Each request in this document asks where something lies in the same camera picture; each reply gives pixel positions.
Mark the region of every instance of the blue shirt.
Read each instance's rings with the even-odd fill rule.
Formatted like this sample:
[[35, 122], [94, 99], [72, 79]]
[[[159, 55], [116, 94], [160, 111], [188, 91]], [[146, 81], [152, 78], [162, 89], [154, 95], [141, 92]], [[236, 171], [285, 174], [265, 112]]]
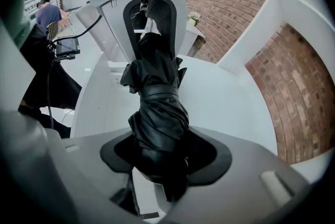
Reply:
[[62, 20], [61, 10], [56, 5], [48, 4], [36, 13], [36, 23], [44, 27], [59, 20]]

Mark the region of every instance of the white robot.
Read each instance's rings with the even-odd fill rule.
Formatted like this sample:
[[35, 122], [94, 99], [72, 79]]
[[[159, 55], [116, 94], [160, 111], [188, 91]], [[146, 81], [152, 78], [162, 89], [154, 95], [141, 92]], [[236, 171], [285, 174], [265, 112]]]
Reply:
[[[134, 61], [138, 47], [131, 18], [139, 12], [142, 0], [90, 1], [106, 18], [126, 59]], [[184, 39], [186, 13], [184, 0], [148, 2], [146, 16], [156, 22], [173, 57]], [[45, 190], [37, 201], [42, 208], [64, 222], [142, 223], [136, 216], [132, 166], [120, 154], [131, 135], [129, 128], [61, 140], [54, 130], [44, 130], [20, 114], [4, 114], [1, 119], [3, 137], [10, 138], [3, 139], [2, 146], [7, 149], [13, 177], [24, 183], [24, 191], [32, 198], [38, 192], [36, 186]], [[169, 211], [161, 223], [275, 222], [301, 199], [297, 194], [309, 187], [260, 145], [202, 128], [190, 127], [189, 132], [193, 170], [188, 189], [177, 202], [167, 203], [157, 187], [158, 204]], [[24, 168], [22, 159], [29, 160]]]

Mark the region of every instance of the black fabric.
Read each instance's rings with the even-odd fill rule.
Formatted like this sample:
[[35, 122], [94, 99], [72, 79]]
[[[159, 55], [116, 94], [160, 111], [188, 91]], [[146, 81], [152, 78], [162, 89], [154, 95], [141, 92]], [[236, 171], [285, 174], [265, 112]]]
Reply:
[[[100, 150], [102, 160], [116, 173], [131, 174], [134, 158], [134, 136], [126, 133], [106, 144]], [[231, 152], [223, 143], [194, 130], [188, 131], [183, 140], [187, 157], [188, 186], [209, 185], [220, 179], [230, 168]]]
[[158, 34], [147, 33], [138, 47], [141, 59], [126, 66], [120, 81], [129, 85], [131, 93], [141, 95], [139, 111], [129, 118], [136, 156], [132, 165], [148, 179], [169, 186], [176, 198], [185, 190], [187, 176], [182, 140], [188, 114], [177, 95], [186, 68], [178, 70], [182, 60], [172, 59], [168, 44]]
[[[23, 100], [27, 106], [20, 106], [19, 111], [38, 120], [43, 127], [51, 128], [50, 117], [40, 112], [41, 107], [47, 107], [47, 75], [54, 52], [48, 48], [48, 30], [35, 25], [27, 40], [21, 47], [21, 53], [36, 75], [30, 83]], [[59, 62], [54, 63], [49, 76], [50, 105], [55, 108], [75, 109], [81, 86], [72, 79]], [[54, 129], [61, 138], [70, 137], [71, 128], [53, 120]]]

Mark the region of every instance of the red brick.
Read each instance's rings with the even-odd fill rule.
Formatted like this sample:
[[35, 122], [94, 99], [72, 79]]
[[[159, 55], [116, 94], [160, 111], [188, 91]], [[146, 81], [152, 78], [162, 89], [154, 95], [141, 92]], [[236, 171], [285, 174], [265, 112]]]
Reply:
[[277, 148], [278, 148], [278, 157], [284, 161], [286, 161], [286, 147], [285, 143], [277, 143]]
[[266, 90], [266, 86], [264, 84], [264, 81], [262, 80], [262, 78], [257, 74], [253, 77], [253, 79], [255, 80], [258, 88], [261, 90], [261, 91], [264, 91]]
[[242, 33], [245, 31], [245, 26], [242, 26], [238, 23], [236, 23], [235, 28], [237, 28]]
[[283, 78], [281, 77], [281, 75], [279, 74], [279, 72], [277, 71], [276, 67], [272, 64], [272, 62], [269, 62], [266, 65], [266, 69], [269, 73], [269, 75], [271, 76], [272, 80], [278, 85], [280, 82], [283, 81]]
[[245, 65], [251, 76], [255, 75], [257, 73], [256, 69], [253, 67], [252, 63], [249, 62]]
[[322, 135], [319, 137], [320, 142], [320, 152], [326, 152], [329, 150], [329, 139], [326, 135]]
[[308, 138], [310, 136], [310, 129], [304, 107], [301, 104], [297, 104], [297, 111], [301, 122], [303, 136], [304, 138]]
[[276, 133], [276, 138], [278, 143], [285, 143], [285, 135], [283, 130], [283, 125], [280, 123], [274, 127], [274, 131]]
[[265, 54], [262, 51], [259, 51], [256, 55], [263, 65], [266, 65], [266, 63], [269, 62], [269, 60], [266, 58]]
[[255, 10], [256, 12], [258, 12], [258, 11], [261, 9], [261, 7], [260, 7], [259, 5], [256, 5], [256, 4], [253, 4], [253, 3], [251, 3], [251, 4], [249, 5], [249, 7], [250, 7], [251, 9]]
[[273, 101], [273, 98], [268, 91], [263, 91], [262, 94], [263, 94], [265, 102], [268, 106], [274, 106], [275, 105], [274, 101]]
[[313, 157], [320, 155], [320, 147], [319, 147], [319, 135], [318, 133], [312, 134], [312, 144], [313, 144]]
[[243, 24], [243, 26], [245, 26], [246, 28], [249, 26], [250, 22], [245, 21], [245, 23]]
[[243, 14], [242, 16], [244, 19], [246, 19], [247, 21], [251, 22], [253, 20], [253, 16], [250, 16], [248, 14]]
[[311, 138], [304, 139], [304, 160], [309, 160], [313, 157], [312, 140]]
[[294, 153], [294, 148], [292, 149], [286, 149], [286, 160], [289, 164], [294, 164], [295, 162], [295, 153]]
[[233, 34], [229, 33], [227, 35], [227, 37], [229, 38], [229, 40], [231, 40], [232, 42], [236, 42], [237, 41], [237, 38], [236, 36], [234, 36]]
[[300, 118], [298, 116], [295, 116], [291, 120], [291, 127], [292, 127], [292, 133], [293, 133], [295, 140], [302, 141], [304, 136], [302, 133]]
[[291, 94], [288, 90], [288, 85], [284, 81], [281, 81], [277, 84], [277, 86], [283, 96], [283, 99], [285, 100], [285, 105], [287, 107], [290, 117], [291, 118], [294, 117], [297, 112], [296, 112], [295, 105], [293, 103]]
[[248, 2], [248, 1], [245, 1], [245, 0], [240, 0], [240, 2], [239, 2], [241, 5], [244, 5], [244, 6], [246, 6], [246, 7], [248, 7], [251, 3], [250, 2]]
[[291, 83], [288, 84], [287, 87], [288, 87], [289, 92], [291, 93], [291, 96], [292, 96], [293, 100], [295, 102], [301, 101], [302, 97], [300, 95], [300, 92], [299, 92], [299, 89], [298, 89], [296, 83], [291, 82]]
[[245, 19], [243, 19], [243, 18], [241, 18], [241, 17], [238, 17], [238, 18], [236, 19], [236, 21], [237, 21], [239, 24], [242, 24], [242, 25], [244, 25], [244, 23], [245, 23]]
[[233, 4], [233, 7], [237, 8], [238, 10], [241, 10], [244, 13], [247, 13], [249, 15], [252, 13], [252, 10], [250, 8], [247, 8], [246, 6], [241, 5], [241, 4]]
[[302, 141], [294, 140], [295, 163], [303, 161], [304, 144]]
[[276, 102], [278, 111], [285, 109], [285, 103], [280, 93], [274, 94], [273, 98], [274, 98], [274, 101]]

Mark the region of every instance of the mesh panel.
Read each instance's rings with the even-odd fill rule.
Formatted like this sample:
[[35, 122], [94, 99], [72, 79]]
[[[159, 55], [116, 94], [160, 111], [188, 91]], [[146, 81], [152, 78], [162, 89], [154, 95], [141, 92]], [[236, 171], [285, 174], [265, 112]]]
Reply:
[[140, 12], [140, 4], [135, 5], [129, 12], [130, 17], [132, 17], [134, 14]]
[[47, 26], [48, 29], [48, 39], [52, 40], [54, 37], [56, 37], [58, 33], [58, 21], [55, 21]]
[[148, 17], [156, 22], [160, 34], [170, 37], [172, 19], [170, 6], [162, 0], [152, 0], [148, 11]]

